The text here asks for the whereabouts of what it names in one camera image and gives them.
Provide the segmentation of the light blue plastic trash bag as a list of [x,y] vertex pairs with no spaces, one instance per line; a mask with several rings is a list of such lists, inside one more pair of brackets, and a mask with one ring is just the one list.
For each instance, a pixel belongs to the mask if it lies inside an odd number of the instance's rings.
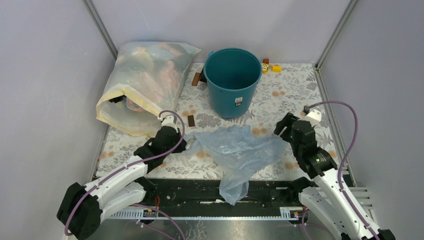
[[256,136],[249,125],[191,132],[184,139],[189,144],[186,154],[203,152],[222,168],[219,194],[232,206],[248,195],[251,177],[276,162],[289,145],[276,135]]

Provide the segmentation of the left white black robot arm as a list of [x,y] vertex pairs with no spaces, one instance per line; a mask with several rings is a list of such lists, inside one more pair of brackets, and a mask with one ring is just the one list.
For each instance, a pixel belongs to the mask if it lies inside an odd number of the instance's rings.
[[64,234],[78,240],[90,237],[108,217],[133,204],[152,204],[155,192],[139,179],[172,153],[185,150],[185,129],[163,125],[155,137],[134,151],[122,165],[86,184],[70,185],[56,214]]

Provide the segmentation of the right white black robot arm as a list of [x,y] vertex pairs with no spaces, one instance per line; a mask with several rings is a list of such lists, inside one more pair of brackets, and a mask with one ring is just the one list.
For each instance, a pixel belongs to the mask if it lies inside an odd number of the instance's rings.
[[274,134],[289,143],[300,169],[308,177],[289,183],[287,201],[313,212],[336,240],[393,240],[362,208],[332,156],[318,146],[315,126],[322,114],[311,110],[303,117],[287,113],[277,122]]

